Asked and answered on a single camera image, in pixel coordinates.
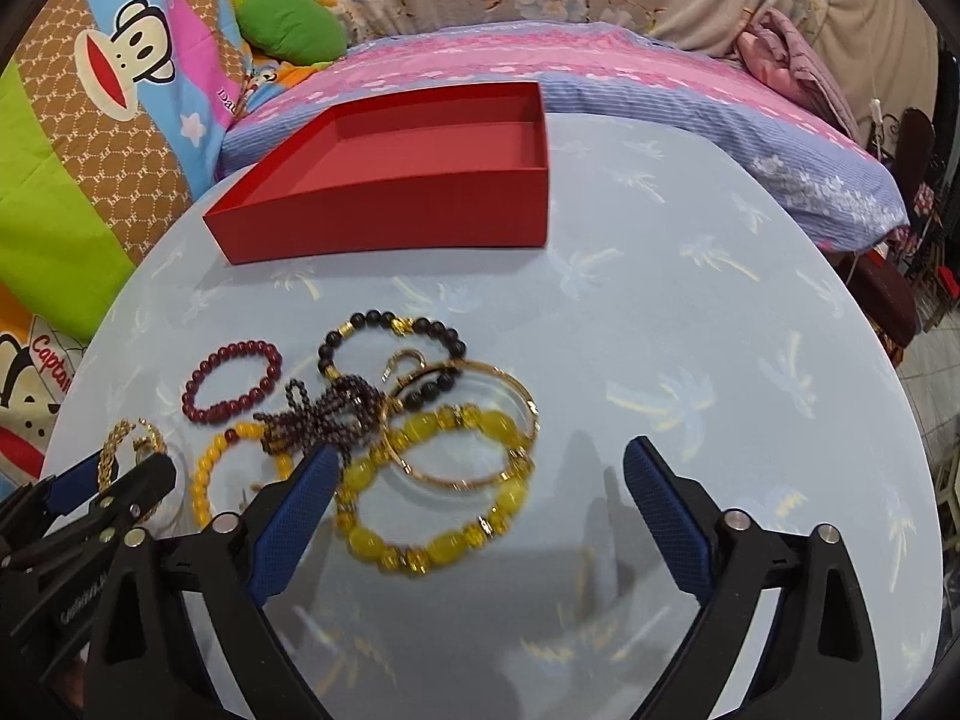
yellow bead bracelet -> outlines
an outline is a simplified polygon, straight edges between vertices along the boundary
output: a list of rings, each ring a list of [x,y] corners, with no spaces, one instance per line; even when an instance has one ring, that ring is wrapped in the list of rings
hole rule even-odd
[[[219,463],[227,447],[234,445],[241,439],[250,439],[260,442],[263,439],[263,425],[257,422],[237,422],[232,428],[227,428],[219,433],[210,443],[208,450],[200,455],[197,460],[197,470],[190,481],[190,498],[193,507],[193,517],[197,520],[200,528],[205,528],[213,519],[210,514],[210,501],[206,495],[206,489],[210,485],[210,474],[213,473],[213,466]],[[290,478],[294,472],[294,461],[290,455],[280,454],[274,456],[274,462],[277,464],[277,476],[281,481]]]

yellow bead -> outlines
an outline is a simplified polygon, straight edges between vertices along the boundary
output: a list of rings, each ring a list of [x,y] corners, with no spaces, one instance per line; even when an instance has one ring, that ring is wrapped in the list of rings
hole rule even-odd
[[[431,562],[437,565],[448,565],[456,562],[467,550],[467,540],[462,533],[449,531],[441,533],[433,539],[426,547],[426,554],[430,556]]]
[[[490,527],[493,528],[493,533],[496,533],[498,536],[504,536],[507,531],[510,531],[510,517],[498,511],[496,506],[487,512],[485,519],[490,524]]]
[[[457,426],[457,410],[453,406],[440,406],[437,409],[437,424],[440,429],[453,430]]]
[[[390,440],[390,446],[394,447],[395,452],[402,452],[410,446],[409,437],[407,437],[407,434],[400,428],[395,428],[390,431],[390,433],[387,433],[387,438]]]
[[[347,535],[356,527],[357,518],[354,517],[353,512],[337,512],[334,524],[337,526],[337,531],[343,535]]]
[[[440,431],[437,415],[432,412],[415,413],[403,425],[403,432],[411,442],[425,442]]]
[[[380,553],[380,570],[397,571],[400,569],[400,550],[397,547],[384,547]]]
[[[376,464],[370,458],[354,460],[344,471],[344,486],[354,493],[368,488],[376,476]]]
[[[516,514],[526,499],[527,483],[522,479],[508,479],[500,484],[496,493],[496,507],[503,514]]]
[[[410,547],[403,553],[403,557],[411,574],[425,574],[430,570],[430,556],[422,547]]]
[[[464,420],[464,427],[473,429],[480,427],[480,416],[482,412],[475,403],[464,403],[460,410],[460,417]]]
[[[483,528],[477,525],[477,523],[472,522],[464,526],[464,539],[470,548],[480,549],[480,547],[487,543],[487,534],[483,532]]]
[[[347,536],[350,552],[360,560],[380,560],[386,545],[383,539],[368,528],[357,527]]]
[[[480,432],[488,439],[502,443],[507,449],[517,449],[523,445],[523,437],[517,432],[517,423],[496,409],[480,415]]]

colorful comforter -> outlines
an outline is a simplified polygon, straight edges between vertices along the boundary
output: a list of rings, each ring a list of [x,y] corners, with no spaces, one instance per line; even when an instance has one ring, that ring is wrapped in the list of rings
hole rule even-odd
[[[548,111],[644,119],[706,137],[822,250],[864,250],[907,223],[890,173],[822,119],[730,64],[606,23],[498,23],[356,47],[237,122],[221,170],[256,162],[344,100],[511,79],[539,81]]]

metal screw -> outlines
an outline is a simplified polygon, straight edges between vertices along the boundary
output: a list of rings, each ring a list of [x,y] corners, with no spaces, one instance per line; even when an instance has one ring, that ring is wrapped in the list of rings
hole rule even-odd
[[[731,531],[745,531],[750,527],[751,519],[747,512],[741,512],[740,509],[730,509],[728,512],[724,512],[723,522]]]
[[[235,530],[239,524],[240,517],[237,517],[233,512],[224,512],[223,514],[218,514],[217,518],[213,520],[213,530],[217,533],[230,533]]]
[[[126,536],[123,537],[123,543],[128,547],[138,547],[145,538],[147,538],[147,532],[143,528],[133,528],[131,531],[127,531]]]
[[[817,536],[822,538],[827,544],[835,544],[840,541],[840,531],[832,525],[821,525],[817,528]]]

pink fabric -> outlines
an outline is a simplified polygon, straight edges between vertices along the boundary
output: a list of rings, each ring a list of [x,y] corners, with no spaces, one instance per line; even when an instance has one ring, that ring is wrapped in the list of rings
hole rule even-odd
[[[816,114],[848,138],[856,119],[836,79],[791,20],[770,9],[747,26],[736,47],[750,74],[792,103]]]

